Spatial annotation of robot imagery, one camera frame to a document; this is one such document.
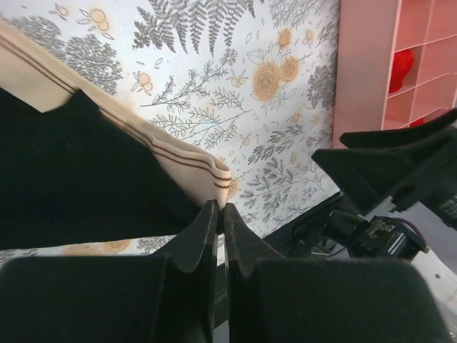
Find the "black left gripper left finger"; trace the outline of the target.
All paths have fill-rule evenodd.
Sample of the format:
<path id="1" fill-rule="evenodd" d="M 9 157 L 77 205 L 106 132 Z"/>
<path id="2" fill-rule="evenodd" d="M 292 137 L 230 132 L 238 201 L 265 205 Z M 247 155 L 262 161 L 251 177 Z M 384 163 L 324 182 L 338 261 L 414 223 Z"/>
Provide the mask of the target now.
<path id="1" fill-rule="evenodd" d="M 150 255 L 26 257 L 1 268 L 3 342 L 211 342 L 219 206 Z"/>

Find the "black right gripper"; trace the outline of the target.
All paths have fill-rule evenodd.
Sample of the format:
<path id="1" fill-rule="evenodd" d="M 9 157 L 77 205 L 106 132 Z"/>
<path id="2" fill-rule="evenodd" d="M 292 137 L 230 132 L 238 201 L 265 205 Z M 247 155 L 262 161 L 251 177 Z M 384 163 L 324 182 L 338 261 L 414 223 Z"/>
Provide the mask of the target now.
<path id="1" fill-rule="evenodd" d="M 403 212 L 420 202 L 456 228 L 456 110 L 420 126 L 345 133 L 342 149 L 312 159 L 360 214 L 390 198 Z"/>

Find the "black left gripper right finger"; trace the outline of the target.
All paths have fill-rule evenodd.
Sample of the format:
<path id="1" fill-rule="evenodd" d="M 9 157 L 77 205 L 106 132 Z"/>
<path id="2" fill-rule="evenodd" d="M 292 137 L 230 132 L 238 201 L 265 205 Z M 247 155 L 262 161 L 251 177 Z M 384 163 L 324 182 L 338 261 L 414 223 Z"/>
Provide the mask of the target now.
<path id="1" fill-rule="evenodd" d="M 398 259 L 287 259 L 224 208 L 232 342 L 448 342 L 420 274 Z"/>

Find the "black underwear beige waistband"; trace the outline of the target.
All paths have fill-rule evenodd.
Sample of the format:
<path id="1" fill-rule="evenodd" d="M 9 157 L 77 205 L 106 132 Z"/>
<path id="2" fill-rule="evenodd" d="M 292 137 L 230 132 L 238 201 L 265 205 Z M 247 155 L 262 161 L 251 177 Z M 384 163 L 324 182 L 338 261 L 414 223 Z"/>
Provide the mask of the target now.
<path id="1" fill-rule="evenodd" d="M 231 171 L 1 23 L 1 248 L 173 235 Z"/>

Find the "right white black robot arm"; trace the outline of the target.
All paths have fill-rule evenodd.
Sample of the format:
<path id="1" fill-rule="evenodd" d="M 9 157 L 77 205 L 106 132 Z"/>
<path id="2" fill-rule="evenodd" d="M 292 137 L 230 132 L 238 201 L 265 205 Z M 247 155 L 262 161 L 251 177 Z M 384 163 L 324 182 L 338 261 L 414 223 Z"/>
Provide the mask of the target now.
<path id="1" fill-rule="evenodd" d="M 312 158 L 336 183 L 352 210 L 321 215 L 317 234 L 351 257 L 409 261 L 427 283 L 456 338 L 456 274 L 404 219 L 375 214 L 379 207 L 404 212 L 422 204 L 449 227 L 456 226 L 456 110 L 440 110 L 419 126 L 345 133 L 340 149 L 319 149 Z"/>

